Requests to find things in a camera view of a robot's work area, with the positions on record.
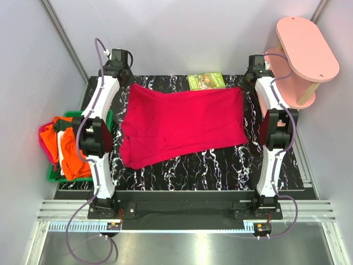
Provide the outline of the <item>crimson red t shirt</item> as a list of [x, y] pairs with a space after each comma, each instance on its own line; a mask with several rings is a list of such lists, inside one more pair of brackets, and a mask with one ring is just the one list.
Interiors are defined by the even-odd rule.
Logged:
[[133, 84], [121, 129], [120, 155], [132, 169], [248, 142], [239, 87], [162, 93]]

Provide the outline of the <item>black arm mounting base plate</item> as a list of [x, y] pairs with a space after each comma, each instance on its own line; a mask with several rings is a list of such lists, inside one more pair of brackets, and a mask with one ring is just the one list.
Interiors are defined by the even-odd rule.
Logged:
[[235, 219], [281, 220], [277, 198], [255, 191], [116, 191], [111, 199], [94, 199], [89, 217], [136, 219], [147, 214], [224, 215]]

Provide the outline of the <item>dark green t shirt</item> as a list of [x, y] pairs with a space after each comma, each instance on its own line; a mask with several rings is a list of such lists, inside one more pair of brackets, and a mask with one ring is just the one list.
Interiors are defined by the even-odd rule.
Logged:
[[67, 121], [67, 120], [63, 120], [63, 119], [58, 119], [54, 123], [54, 130], [56, 133], [58, 133], [60, 131], [66, 131], [67, 128], [71, 128], [71, 127], [72, 127], [72, 122]]

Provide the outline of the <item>orange t shirt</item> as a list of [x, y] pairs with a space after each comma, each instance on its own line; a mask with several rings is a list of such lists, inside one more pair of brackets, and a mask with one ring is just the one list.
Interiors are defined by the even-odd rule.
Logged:
[[90, 165], [82, 161], [85, 155], [77, 152], [72, 117], [57, 116], [39, 129], [39, 144], [55, 170], [68, 181], [91, 177]]

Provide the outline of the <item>green plastic bin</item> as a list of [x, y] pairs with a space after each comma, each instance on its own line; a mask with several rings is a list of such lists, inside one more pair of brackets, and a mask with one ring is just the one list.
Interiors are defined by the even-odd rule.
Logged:
[[[83, 113], [82, 111], [68, 111], [64, 113], [63, 116], [59, 116], [58, 118], [71, 121], [72, 118], [81, 116], [82, 113]], [[113, 111], [112, 110], [109, 110], [107, 113], [106, 125], [109, 131], [112, 132], [113, 130]], [[57, 182], [57, 183], [82, 182], [82, 181], [92, 181], [92, 176], [91, 175], [85, 176], [85, 177], [81, 176], [73, 180], [68, 180], [65, 177], [65, 175], [61, 173], [61, 170], [59, 169], [58, 165], [50, 164], [47, 172], [47, 180], [49, 182]]]

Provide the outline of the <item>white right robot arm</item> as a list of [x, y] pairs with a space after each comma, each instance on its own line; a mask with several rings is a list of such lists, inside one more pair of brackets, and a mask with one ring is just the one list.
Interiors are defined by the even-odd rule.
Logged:
[[293, 71], [276, 77], [272, 70], [266, 68], [265, 57], [265, 54], [250, 55], [247, 71], [239, 83], [242, 89], [257, 94], [265, 110], [260, 126], [264, 157], [260, 179], [250, 203], [250, 212], [257, 219], [279, 211], [279, 175], [284, 156], [294, 143], [298, 120], [298, 110], [290, 108], [276, 85], [276, 81], [292, 76]]

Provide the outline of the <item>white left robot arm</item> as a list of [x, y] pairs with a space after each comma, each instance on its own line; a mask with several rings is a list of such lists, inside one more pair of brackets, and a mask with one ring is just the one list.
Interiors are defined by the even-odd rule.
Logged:
[[81, 116], [72, 120], [76, 149], [81, 161], [90, 167], [94, 183], [94, 195], [88, 200], [93, 211], [99, 211], [112, 219], [119, 213], [119, 203], [111, 180], [109, 153], [113, 136], [106, 124], [111, 103], [120, 87], [127, 86], [133, 76], [133, 56], [127, 50], [104, 51], [106, 63], [99, 58], [97, 87]]

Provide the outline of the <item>pink three tier shelf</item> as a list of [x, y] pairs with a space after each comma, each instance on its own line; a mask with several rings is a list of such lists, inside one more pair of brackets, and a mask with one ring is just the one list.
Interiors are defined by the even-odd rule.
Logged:
[[285, 103], [293, 109], [305, 109], [315, 101], [321, 83], [335, 78], [339, 63], [321, 31], [302, 17], [285, 17], [276, 24], [279, 43], [265, 52], [264, 60], [275, 77]]

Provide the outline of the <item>pink t shirt in bin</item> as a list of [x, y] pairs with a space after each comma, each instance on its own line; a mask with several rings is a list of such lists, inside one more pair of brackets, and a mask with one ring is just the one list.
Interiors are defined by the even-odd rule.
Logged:
[[53, 165], [54, 171], [56, 171], [59, 158], [57, 132], [54, 129], [54, 122], [49, 122], [39, 128], [39, 144]]

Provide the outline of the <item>aluminium frame rail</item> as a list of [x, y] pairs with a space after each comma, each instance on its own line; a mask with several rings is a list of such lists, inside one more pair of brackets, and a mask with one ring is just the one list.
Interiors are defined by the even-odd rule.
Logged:
[[39, 0], [41, 3], [46, 15], [48, 16], [55, 32], [57, 33], [59, 39], [61, 40], [61, 43], [63, 47], [65, 48], [66, 52], [68, 53], [72, 63], [74, 64], [76, 70], [78, 71], [81, 79], [85, 82], [88, 83], [89, 76], [84, 69], [83, 64], [81, 63], [71, 41], [69, 40], [66, 31], [54, 9], [52, 6], [51, 1], [49, 0]]

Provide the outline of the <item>green paperback book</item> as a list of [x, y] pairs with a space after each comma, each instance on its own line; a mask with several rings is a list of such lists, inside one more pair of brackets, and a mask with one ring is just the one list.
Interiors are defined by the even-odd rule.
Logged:
[[226, 87], [223, 76], [220, 72], [188, 75], [188, 84], [191, 91], [223, 89]]

